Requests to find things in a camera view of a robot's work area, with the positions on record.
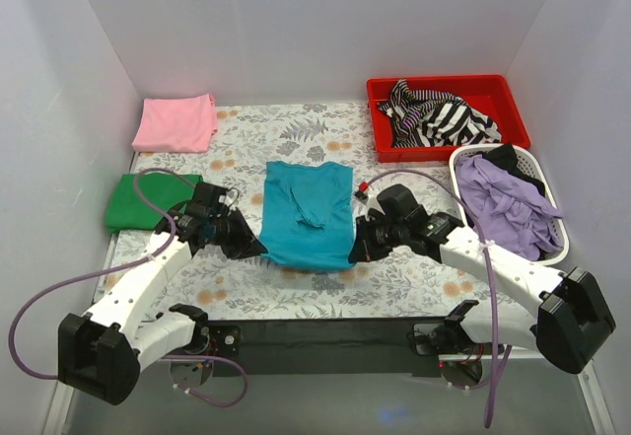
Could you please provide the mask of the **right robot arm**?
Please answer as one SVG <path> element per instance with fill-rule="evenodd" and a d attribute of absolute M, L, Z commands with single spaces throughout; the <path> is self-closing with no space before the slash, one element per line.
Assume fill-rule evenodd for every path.
<path fill-rule="evenodd" d="M 590 272 L 576 267 L 565 273 L 482 243 L 455 216 L 428 213 L 402 184 L 370 196 L 361 183 L 355 196 L 366 211 L 356 219 L 350 262 L 377 261 L 404 246 L 487 282 L 517 303 L 514 309 L 494 309 L 465 300 L 434 328 L 419 330 L 418 344 L 462 354 L 477 345 L 517 346 L 578 374 L 615 331 L 612 312 Z"/>

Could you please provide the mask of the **teal t-shirt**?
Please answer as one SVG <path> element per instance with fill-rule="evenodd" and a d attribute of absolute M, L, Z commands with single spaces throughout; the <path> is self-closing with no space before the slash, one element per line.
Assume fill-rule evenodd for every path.
<path fill-rule="evenodd" d="M 282 161 L 266 165 L 262 229 L 264 257 L 291 268 L 341 271 L 353 266 L 353 169 Z"/>

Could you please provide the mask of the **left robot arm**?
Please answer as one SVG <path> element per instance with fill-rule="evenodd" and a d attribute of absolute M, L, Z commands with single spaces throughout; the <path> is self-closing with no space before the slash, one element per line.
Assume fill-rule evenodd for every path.
<path fill-rule="evenodd" d="M 154 229 L 133 266 L 83 315 L 67 315 L 58 327 L 59 382 L 122 403 L 142 371 L 161 359 L 235 366 L 242 332 L 214 324 L 202 309 L 174 304 L 151 322 L 145 318 L 158 294 L 207 246 L 225 257 L 264 254 L 241 211 L 228 203 L 232 190 L 200 182 L 187 202 L 172 207 Z"/>

